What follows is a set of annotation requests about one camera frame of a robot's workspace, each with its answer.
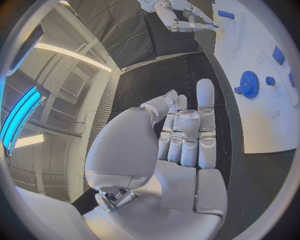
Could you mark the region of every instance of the dark floor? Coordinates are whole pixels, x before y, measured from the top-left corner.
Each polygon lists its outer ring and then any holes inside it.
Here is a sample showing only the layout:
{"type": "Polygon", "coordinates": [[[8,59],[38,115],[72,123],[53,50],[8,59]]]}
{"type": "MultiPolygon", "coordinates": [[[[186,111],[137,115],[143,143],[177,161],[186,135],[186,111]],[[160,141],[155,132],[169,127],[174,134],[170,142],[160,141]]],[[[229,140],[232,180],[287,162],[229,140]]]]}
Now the dark floor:
{"type": "MultiPolygon", "coordinates": [[[[230,122],[219,81],[204,53],[170,58],[122,74],[108,121],[122,111],[139,107],[142,103],[164,95],[172,89],[175,89],[178,95],[183,94],[187,97],[189,109],[197,109],[196,84],[203,78],[210,79],[214,84],[216,168],[220,170],[225,185],[228,186],[232,161],[230,122]]],[[[161,134],[164,122],[163,119],[154,126],[157,138],[161,134]]]]}

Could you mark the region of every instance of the robotic hand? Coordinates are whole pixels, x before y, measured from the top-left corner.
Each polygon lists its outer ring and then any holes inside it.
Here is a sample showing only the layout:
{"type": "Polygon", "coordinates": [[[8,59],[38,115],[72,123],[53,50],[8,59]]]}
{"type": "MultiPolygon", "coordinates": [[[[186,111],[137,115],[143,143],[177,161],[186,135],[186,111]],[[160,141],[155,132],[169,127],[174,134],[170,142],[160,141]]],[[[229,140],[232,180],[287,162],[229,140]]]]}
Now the robotic hand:
{"type": "Polygon", "coordinates": [[[216,25],[198,7],[187,0],[138,0],[141,8],[149,13],[156,12],[163,24],[171,32],[213,31],[216,25]],[[187,21],[179,21],[173,10],[183,11],[187,21]],[[202,18],[207,24],[196,23],[195,16],[202,18]]]}
{"type": "Polygon", "coordinates": [[[178,99],[175,90],[132,107],[111,120],[93,142],[85,162],[88,184],[99,193],[98,204],[107,212],[136,199],[131,191],[144,186],[154,174],[158,140],[154,124],[178,99]]]}

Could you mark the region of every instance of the blue gear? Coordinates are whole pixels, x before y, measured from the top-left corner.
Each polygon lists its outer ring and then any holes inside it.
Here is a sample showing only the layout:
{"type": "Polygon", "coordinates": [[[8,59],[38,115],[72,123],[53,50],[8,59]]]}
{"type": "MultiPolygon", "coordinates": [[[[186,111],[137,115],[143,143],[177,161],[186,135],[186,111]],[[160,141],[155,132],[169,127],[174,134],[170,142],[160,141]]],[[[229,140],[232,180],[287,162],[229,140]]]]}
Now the blue gear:
{"type": "Polygon", "coordinates": [[[260,90],[258,76],[253,71],[245,71],[240,79],[240,89],[246,98],[255,98],[260,90]]]}

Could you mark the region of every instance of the white panel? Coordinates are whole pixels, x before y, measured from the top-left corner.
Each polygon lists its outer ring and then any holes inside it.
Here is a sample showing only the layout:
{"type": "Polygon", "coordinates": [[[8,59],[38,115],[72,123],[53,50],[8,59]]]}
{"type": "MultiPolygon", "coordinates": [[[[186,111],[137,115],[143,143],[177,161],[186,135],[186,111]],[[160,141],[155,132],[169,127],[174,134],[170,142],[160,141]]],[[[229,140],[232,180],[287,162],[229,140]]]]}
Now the white panel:
{"type": "Polygon", "coordinates": [[[245,71],[256,73],[259,79],[255,98],[234,94],[243,128],[244,152],[295,149],[299,135],[299,109],[295,106],[299,96],[290,83],[288,61],[285,59],[281,66],[272,57],[275,46],[280,46],[272,33],[237,0],[216,0],[213,12],[214,22],[219,25],[214,55],[232,91],[240,85],[245,71]],[[233,13],[235,19],[218,16],[218,10],[233,13]],[[275,78],[275,86],[266,84],[268,76],[275,78]]]}

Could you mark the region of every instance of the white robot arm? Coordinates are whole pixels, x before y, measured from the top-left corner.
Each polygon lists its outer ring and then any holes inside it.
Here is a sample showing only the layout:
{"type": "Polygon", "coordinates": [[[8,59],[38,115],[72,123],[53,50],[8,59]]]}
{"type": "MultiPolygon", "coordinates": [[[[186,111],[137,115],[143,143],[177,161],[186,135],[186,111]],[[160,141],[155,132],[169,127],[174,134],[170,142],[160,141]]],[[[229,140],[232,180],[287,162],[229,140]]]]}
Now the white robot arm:
{"type": "Polygon", "coordinates": [[[85,162],[88,184],[99,191],[98,204],[108,212],[133,201],[132,189],[153,176],[158,156],[154,124],[177,102],[175,90],[132,107],[111,120],[93,142],[85,162]]]}
{"type": "Polygon", "coordinates": [[[213,21],[198,7],[187,0],[138,0],[141,8],[149,13],[156,12],[163,24],[171,32],[198,32],[214,30],[217,27],[213,21]],[[183,11],[187,21],[179,21],[173,10],[183,11]],[[208,24],[196,23],[195,16],[202,18],[208,24]]]}

